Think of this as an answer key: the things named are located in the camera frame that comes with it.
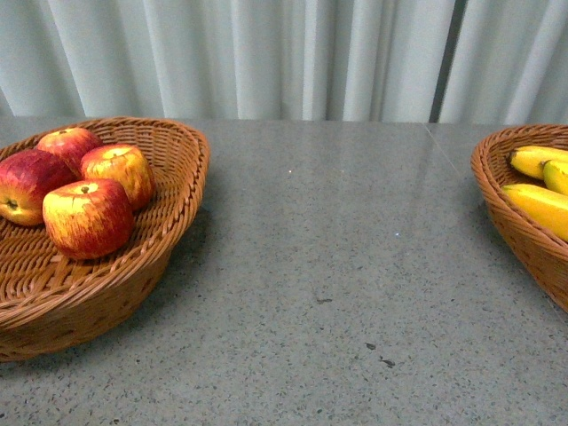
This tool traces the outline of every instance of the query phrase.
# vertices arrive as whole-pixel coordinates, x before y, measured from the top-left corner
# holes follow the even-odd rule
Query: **yellow-red apple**
[[[128,196],[113,179],[79,180],[49,192],[43,221],[59,252],[75,260],[112,253],[134,230]]]
[[[90,130],[70,127],[43,136],[36,149],[58,155],[66,165],[81,178],[81,159],[91,149],[103,146],[103,141]]]
[[[91,149],[81,159],[84,179],[109,178],[124,186],[132,211],[144,208],[155,191],[154,173],[137,146],[112,144]]]
[[[44,196],[76,180],[55,154],[35,149],[12,154],[0,162],[0,216],[18,225],[40,225]]]

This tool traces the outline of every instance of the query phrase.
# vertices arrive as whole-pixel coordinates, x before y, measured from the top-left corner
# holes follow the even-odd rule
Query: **table surface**
[[[1,118],[0,146],[79,121]],[[469,168],[504,126],[182,121],[211,163],[161,281],[0,364],[0,424],[568,424],[568,315]]]

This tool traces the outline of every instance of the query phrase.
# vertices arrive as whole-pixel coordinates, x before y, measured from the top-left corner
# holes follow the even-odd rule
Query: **banana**
[[[527,145],[515,148],[509,154],[509,164],[527,176],[544,179],[542,164],[548,160],[568,162],[568,150],[552,146]]]
[[[568,162],[549,160],[542,166],[542,174],[548,189],[568,195]]]
[[[568,241],[568,195],[532,184],[510,184],[501,189],[532,220]]]

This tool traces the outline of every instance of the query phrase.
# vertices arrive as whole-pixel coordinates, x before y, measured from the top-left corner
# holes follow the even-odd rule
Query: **fruit basket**
[[[527,145],[568,149],[568,126],[535,124],[494,132],[473,150],[471,168],[503,239],[538,285],[568,312],[568,243],[531,220],[501,190],[502,185],[513,183],[542,185],[509,166],[509,153]]]
[[[66,127],[89,129],[105,144],[136,145],[153,167],[156,192],[136,213],[128,243],[96,260],[66,258],[43,225],[26,228],[0,217],[0,362],[61,351],[125,321],[154,289],[201,204],[208,141],[172,120],[77,122],[0,149],[0,161]]]

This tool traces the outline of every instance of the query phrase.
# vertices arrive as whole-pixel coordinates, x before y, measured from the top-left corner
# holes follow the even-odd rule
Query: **curtain fold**
[[[0,0],[0,114],[427,122],[453,0]],[[441,122],[568,120],[568,0],[468,0]]]

